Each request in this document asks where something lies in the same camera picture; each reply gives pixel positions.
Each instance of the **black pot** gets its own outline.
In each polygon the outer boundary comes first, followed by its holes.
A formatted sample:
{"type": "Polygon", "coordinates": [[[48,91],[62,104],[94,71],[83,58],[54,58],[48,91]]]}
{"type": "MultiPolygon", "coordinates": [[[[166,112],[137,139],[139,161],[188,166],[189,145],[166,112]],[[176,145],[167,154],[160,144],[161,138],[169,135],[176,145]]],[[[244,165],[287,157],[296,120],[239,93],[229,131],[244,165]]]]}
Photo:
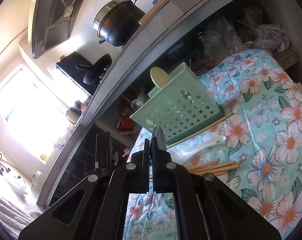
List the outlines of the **black pot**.
{"type": "Polygon", "coordinates": [[[123,46],[140,27],[145,13],[131,0],[112,0],[96,15],[93,27],[102,40],[115,47],[123,46]]]}

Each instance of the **range hood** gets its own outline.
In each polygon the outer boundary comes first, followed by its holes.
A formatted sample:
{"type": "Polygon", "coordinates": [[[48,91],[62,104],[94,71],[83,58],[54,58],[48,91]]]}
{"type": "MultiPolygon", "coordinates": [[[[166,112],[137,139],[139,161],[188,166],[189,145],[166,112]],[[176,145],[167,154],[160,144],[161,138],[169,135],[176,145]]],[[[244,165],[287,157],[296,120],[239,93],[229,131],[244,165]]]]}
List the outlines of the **range hood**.
{"type": "Polygon", "coordinates": [[[36,0],[31,38],[34,59],[69,39],[82,2],[36,0]]]}

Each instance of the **floral fabric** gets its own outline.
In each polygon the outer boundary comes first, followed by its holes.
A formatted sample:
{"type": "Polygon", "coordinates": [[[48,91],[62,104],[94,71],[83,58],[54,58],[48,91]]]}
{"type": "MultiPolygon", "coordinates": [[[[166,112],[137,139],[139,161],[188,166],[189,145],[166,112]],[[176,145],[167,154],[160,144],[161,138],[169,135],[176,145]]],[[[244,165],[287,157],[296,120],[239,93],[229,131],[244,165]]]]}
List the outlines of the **floral fabric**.
{"type": "MultiPolygon", "coordinates": [[[[226,113],[224,122],[175,148],[192,148],[217,135],[225,144],[189,157],[185,167],[220,158],[240,168],[219,176],[285,239],[302,217],[302,93],[264,50],[231,55],[199,77],[226,113]]],[[[142,129],[131,155],[151,133],[142,129]]],[[[123,239],[176,240],[173,194],[131,194],[123,239]]]]}

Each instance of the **white towel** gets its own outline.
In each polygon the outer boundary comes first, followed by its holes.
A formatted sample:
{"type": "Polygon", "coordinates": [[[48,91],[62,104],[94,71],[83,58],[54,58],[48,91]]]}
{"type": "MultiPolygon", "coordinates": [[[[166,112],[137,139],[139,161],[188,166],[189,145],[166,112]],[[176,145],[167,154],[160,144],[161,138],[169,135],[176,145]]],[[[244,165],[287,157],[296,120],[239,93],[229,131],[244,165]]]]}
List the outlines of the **white towel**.
{"type": "Polygon", "coordinates": [[[42,213],[37,210],[21,210],[10,201],[0,197],[0,222],[13,239],[18,240],[23,228],[42,213]]]}

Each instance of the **mint green utensil holder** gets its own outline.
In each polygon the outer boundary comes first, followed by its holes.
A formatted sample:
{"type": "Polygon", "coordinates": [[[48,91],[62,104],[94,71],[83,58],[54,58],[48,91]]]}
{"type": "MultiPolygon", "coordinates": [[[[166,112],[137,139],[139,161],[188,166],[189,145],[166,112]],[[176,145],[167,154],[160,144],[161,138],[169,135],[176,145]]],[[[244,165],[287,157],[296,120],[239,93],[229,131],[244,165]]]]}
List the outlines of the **mint green utensil holder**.
{"type": "Polygon", "coordinates": [[[170,82],[162,89],[155,87],[150,100],[131,119],[149,132],[155,126],[163,129],[166,144],[175,143],[224,116],[198,77],[182,63],[170,74],[170,82]]]}

